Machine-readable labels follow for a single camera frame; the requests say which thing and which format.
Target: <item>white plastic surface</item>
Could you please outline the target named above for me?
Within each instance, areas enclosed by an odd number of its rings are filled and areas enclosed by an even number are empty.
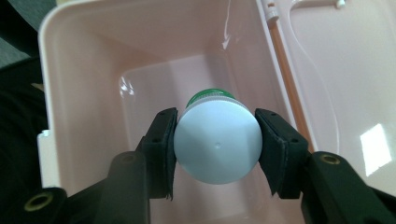
[[[54,145],[40,146],[46,186],[71,195],[104,178],[159,111],[181,113],[203,89],[224,89],[250,112],[263,107],[293,123],[263,18],[248,0],[94,1],[50,13],[40,31]],[[271,197],[259,166],[216,186],[177,165],[174,194],[150,201],[151,223],[302,223],[300,202]]]
[[[396,195],[396,1],[335,3],[277,5],[315,149]]]
[[[262,131],[242,104],[207,96],[189,105],[175,130],[178,163],[195,179],[228,184],[247,175],[262,154]]]

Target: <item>brown strip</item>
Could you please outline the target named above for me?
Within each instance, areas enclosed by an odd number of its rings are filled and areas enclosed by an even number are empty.
[[[299,133],[308,141],[309,151],[314,152],[314,148],[311,144],[311,135],[309,134],[308,126],[306,125],[303,108],[301,106],[300,98],[298,96],[293,75],[289,66],[288,58],[286,56],[286,51],[283,47],[282,39],[280,37],[280,32],[277,25],[270,29],[270,33],[274,43],[276,58],[279,63],[280,72],[282,73],[283,81],[285,82],[286,86],[286,91],[289,96],[291,109],[296,120],[297,129]]]

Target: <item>cylindrical object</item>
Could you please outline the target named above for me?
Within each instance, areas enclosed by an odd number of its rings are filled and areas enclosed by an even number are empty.
[[[185,171],[209,184],[247,175],[262,153],[262,132],[248,109],[227,91],[198,92],[175,131],[175,153]]]

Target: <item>round white cap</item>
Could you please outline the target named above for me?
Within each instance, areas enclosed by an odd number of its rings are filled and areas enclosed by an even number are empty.
[[[209,96],[190,105],[175,130],[175,153],[185,171],[208,184],[247,175],[262,153],[257,120],[238,101]]]

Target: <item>green label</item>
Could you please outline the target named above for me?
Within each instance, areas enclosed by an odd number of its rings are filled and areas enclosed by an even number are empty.
[[[197,101],[199,99],[205,98],[206,96],[213,96],[213,95],[226,96],[226,97],[235,99],[235,97],[233,97],[233,95],[227,91],[224,91],[221,89],[207,89],[207,90],[200,91],[200,92],[196,93],[194,96],[192,96],[192,98],[187,103],[186,108],[189,107],[189,105],[191,105],[192,103],[194,103],[195,101]]]

